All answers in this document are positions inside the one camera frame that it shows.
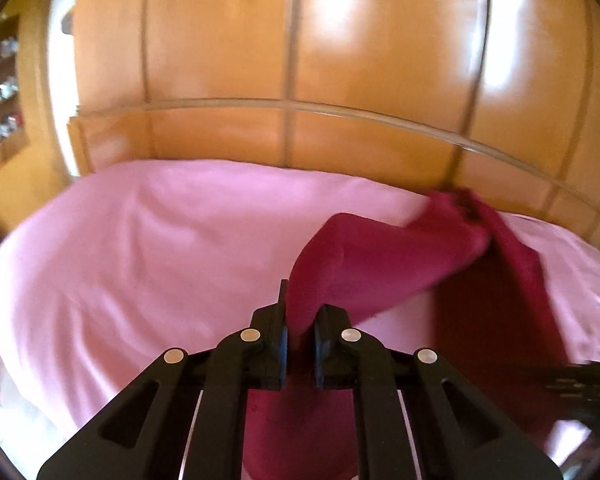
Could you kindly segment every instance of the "mattress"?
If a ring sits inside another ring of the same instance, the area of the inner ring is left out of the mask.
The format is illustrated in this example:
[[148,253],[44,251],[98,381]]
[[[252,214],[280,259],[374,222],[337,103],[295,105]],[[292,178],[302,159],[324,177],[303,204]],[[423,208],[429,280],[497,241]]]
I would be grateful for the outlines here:
[[[247,326],[333,214],[400,225],[427,200],[363,178],[225,160],[115,165],[1,245],[0,356],[27,402],[69,437],[164,349],[203,351]],[[504,219],[541,255],[571,361],[600,361],[600,253],[552,224]],[[360,328],[412,352],[431,340],[431,311],[424,292]]]

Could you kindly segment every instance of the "wooden headboard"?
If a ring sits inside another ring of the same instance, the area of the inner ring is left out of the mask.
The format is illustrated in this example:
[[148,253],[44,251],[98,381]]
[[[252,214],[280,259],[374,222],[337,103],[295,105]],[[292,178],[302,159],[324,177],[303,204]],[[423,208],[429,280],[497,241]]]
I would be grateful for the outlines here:
[[83,174],[227,158],[469,186],[600,248],[595,0],[77,0]]

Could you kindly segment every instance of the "red fabric on floor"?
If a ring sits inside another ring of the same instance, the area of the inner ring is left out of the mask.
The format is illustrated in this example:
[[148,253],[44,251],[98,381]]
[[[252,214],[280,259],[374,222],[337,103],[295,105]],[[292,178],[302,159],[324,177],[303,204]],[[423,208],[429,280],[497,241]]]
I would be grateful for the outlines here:
[[530,368],[566,364],[538,254],[470,191],[434,192],[405,227],[333,216],[288,283],[288,381],[250,392],[244,465],[253,480],[349,480],[356,474],[351,393],[313,387],[312,334],[325,304],[353,324],[435,287],[435,348],[540,442],[557,418]]

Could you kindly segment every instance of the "metal pin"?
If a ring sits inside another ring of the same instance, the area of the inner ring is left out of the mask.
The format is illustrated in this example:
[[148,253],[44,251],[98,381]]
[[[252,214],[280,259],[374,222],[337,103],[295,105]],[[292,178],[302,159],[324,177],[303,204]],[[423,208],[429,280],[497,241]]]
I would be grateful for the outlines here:
[[349,341],[350,343],[355,343],[356,341],[360,341],[360,338],[362,338],[362,334],[360,333],[360,330],[356,330],[355,328],[346,328],[342,331],[342,333],[340,334],[341,338],[344,339],[344,341]]
[[427,365],[431,365],[438,360],[438,354],[429,348],[423,348],[418,352],[418,359]]
[[167,350],[164,354],[164,361],[170,365],[174,365],[179,363],[184,359],[184,352],[179,348],[172,348],[171,350]]
[[260,339],[260,331],[254,328],[245,328],[240,333],[240,339],[246,341],[247,343],[251,343]]

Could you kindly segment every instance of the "folded cloth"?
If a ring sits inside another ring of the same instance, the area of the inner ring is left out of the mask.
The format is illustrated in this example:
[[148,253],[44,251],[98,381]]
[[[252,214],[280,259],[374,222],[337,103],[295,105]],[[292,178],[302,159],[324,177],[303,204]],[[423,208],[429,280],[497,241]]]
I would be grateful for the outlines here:
[[311,376],[311,327],[323,304],[357,324],[434,287],[435,348],[536,442],[559,418],[528,380],[531,370],[567,363],[538,254],[472,192],[429,196],[405,227],[335,215],[302,250],[286,294],[286,387],[249,395],[243,460],[253,480],[356,474],[351,392],[317,390]]

